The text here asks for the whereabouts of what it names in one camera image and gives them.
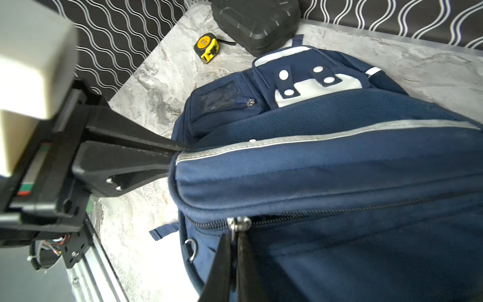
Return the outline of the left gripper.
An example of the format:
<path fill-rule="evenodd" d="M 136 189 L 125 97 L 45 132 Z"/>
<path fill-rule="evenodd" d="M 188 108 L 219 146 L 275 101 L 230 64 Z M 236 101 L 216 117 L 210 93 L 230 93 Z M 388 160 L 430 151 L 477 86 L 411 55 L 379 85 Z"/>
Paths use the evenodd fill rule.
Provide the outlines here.
<path fill-rule="evenodd" d="M 166 177 L 173 156 L 187 149 L 106 104 L 74 79 L 61 112 L 34 128 L 12 176 L 1 178 L 1 241 L 76 232 L 89 198 L 82 182 L 96 196 L 118 197 Z"/>

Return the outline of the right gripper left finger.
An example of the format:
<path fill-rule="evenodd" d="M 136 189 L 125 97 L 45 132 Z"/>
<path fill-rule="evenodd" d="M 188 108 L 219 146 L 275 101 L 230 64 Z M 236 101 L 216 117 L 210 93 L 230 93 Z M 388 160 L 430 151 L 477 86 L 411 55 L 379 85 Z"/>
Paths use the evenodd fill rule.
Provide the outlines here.
<path fill-rule="evenodd" d="M 198 301 L 229 301 L 231 265 L 231 238 L 230 234 L 224 234 L 221 236 L 207 282 Z"/>

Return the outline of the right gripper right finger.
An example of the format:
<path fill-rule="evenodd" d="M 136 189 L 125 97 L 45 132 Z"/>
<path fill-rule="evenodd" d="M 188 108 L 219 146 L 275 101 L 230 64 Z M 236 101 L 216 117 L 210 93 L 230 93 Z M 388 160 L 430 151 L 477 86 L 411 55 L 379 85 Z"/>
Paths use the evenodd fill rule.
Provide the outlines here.
<path fill-rule="evenodd" d="M 245 232 L 238 234 L 236 256 L 236 291 L 238 301 L 268 301 L 257 270 L 255 256 Z"/>

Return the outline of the navy blue backpack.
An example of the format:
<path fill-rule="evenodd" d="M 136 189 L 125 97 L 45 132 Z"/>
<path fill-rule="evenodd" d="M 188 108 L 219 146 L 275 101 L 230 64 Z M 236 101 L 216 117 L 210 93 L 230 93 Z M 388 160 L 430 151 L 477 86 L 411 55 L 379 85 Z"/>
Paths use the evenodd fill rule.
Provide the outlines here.
<path fill-rule="evenodd" d="M 245 232 L 268 301 L 481 301 L 482 123 L 350 55 L 293 44 L 195 89 L 168 178 L 201 295 Z"/>

